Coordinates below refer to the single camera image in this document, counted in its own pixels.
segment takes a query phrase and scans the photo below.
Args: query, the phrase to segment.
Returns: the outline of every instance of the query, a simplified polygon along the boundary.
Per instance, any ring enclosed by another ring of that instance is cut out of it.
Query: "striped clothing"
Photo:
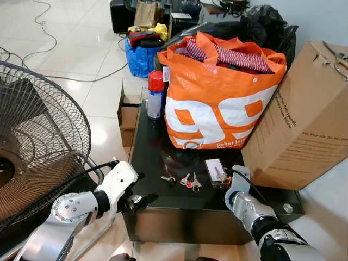
[[[250,70],[259,71],[264,74],[273,73],[267,63],[262,59],[258,53],[240,53],[233,50],[225,49],[221,46],[214,45],[219,58],[218,63],[230,64],[247,68]],[[200,49],[196,44],[196,39],[190,39],[187,42],[186,52],[183,55],[195,59],[197,61],[204,61],[206,53]]]

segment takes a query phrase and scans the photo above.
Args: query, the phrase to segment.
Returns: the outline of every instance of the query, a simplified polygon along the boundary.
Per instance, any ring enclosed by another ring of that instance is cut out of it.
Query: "electrical cord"
[[[50,49],[47,49],[47,50],[45,50],[45,51],[39,51],[39,52],[29,53],[29,54],[26,55],[24,58],[21,58],[18,54],[12,53],[12,52],[10,52],[10,51],[8,51],[8,50],[6,50],[5,48],[3,48],[3,47],[0,46],[0,49],[4,50],[5,53],[8,55],[8,57],[6,58],[5,61],[8,61],[8,60],[10,59],[11,55],[14,55],[14,56],[18,57],[18,58],[22,61],[22,67],[25,67],[25,68],[27,68],[28,70],[30,70],[30,68],[29,68],[29,66],[26,65],[26,63],[25,63],[24,61],[25,61],[29,56],[34,55],[34,54],[38,54],[38,53],[47,53],[47,52],[50,52],[50,51],[52,51],[53,49],[55,49],[56,46],[57,46],[57,38],[55,38],[53,35],[51,35],[50,33],[48,33],[48,32],[45,30],[45,28],[44,28],[44,25],[46,24],[46,21],[42,21],[42,22],[39,22],[39,21],[38,21],[38,18],[40,18],[43,14],[45,14],[46,12],[48,12],[48,11],[51,9],[51,5],[50,5],[49,3],[43,2],[43,1],[38,1],[38,0],[32,0],[32,1],[35,2],[35,3],[40,3],[40,4],[46,4],[46,5],[48,5],[48,8],[47,8],[45,11],[43,11],[40,15],[38,15],[37,17],[35,17],[34,22],[37,23],[37,24],[39,24],[39,25],[41,26],[42,31],[43,31],[45,34],[47,34],[48,36],[50,36],[50,37],[54,40],[54,45],[53,45]],[[119,36],[122,37],[122,39],[120,39],[120,40],[118,41],[117,44],[118,44],[119,48],[125,52],[125,50],[120,46],[120,42],[126,38],[125,36],[124,36],[124,37],[121,36],[121,34],[124,34],[124,33],[126,33],[126,32],[121,32],[121,33],[119,33]],[[54,79],[72,80],[72,81],[75,81],[75,82],[82,82],[82,83],[94,83],[94,82],[98,82],[98,81],[100,81],[100,80],[103,80],[103,79],[105,79],[105,78],[107,78],[107,77],[110,77],[111,75],[113,75],[113,74],[115,74],[115,73],[121,71],[122,69],[124,69],[127,65],[128,65],[128,63],[125,63],[121,68],[117,69],[116,71],[113,71],[112,73],[109,73],[108,75],[105,75],[105,76],[100,77],[100,78],[95,79],[95,80],[80,80],[80,79],[74,79],[74,78],[69,78],[69,77],[61,77],[61,76],[46,75],[46,74],[41,74],[41,73],[37,73],[37,74],[38,74],[38,75],[41,75],[41,76],[44,76],[44,77],[54,78]]]
[[[44,193],[42,196],[40,196],[38,199],[36,199],[35,201],[33,201],[32,203],[30,203],[29,205],[27,205],[25,208],[23,208],[21,211],[19,211],[17,214],[15,214],[14,216],[11,217],[11,219],[9,219],[1,228],[0,228],[0,234],[7,228],[9,227],[13,222],[16,221],[16,219],[22,215],[25,211],[27,211],[30,207],[32,207],[33,205],[37,204],[39,201],[41,201],[43,198],[45,198],[46,196],[48,196],[50,193],[54,192],[55,190],[65,186],[66,184],[72,182],[73,180],[81,177],[82,175],[85,175],[93,170],[97,170],[97,169],[101,169],[102,167],[114,167],[116,164],[118,163],[118,161],[111,161],[108,163],[104,163],[101,165],[97,165],[94,167],[91,167],[85,171],[82,171],[70,178],[68,178],[67,180],[63,181],[62,183],[58,184],[57,186],[55,186],[53,189],[47,191],[46,193]]]
[[[228,170],[228,172],[231,172],[231,173],[229,173],[230,176],[233,176],[233,173],[234,173],[234,172],[237,173],[240,177],[242,177],[245,181],[247,181],[247,182],[250,184],[250,186],[256,191],[256,193],[257,193],[257,194],[259,195],[259,197],[263,200],[263,202],[264,202],[265,204],[269,205],[269,204],[268,204],[268,201],[264,198],[264,196],[261,194],[261,192],[256,188],[256,186],[254,185],[254,183],[252,183],[250,179],[248,179],[247,177],[245,177],[244,174],[242,174],[241,172],[239,172],[238,170],[235,170],[235,169],[230,170],[230,169],[228,169],[228,168],[225,168],[225,170]]]

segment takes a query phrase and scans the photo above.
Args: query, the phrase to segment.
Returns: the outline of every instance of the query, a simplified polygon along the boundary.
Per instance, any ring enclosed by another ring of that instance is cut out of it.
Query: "spray can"
[[[152,71],[148,75],[147,116],[159,120],[164,113],[165,83],[161,71]]]

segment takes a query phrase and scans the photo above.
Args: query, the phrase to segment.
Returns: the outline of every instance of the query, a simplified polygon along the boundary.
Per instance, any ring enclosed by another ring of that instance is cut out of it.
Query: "black speaker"
[[[114,33],[126,32],[134,25],[135,12],[128,10],[123,0],[111,0],[110,12]]]

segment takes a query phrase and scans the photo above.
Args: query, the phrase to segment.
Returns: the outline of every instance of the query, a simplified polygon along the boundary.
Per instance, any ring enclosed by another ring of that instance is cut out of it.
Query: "blue bag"
[[[153,58],[160,47],[143,48],[132,47],[126,38],[126,56],[130,72],[134,76],[148,78],[148,74],[154,70]]]

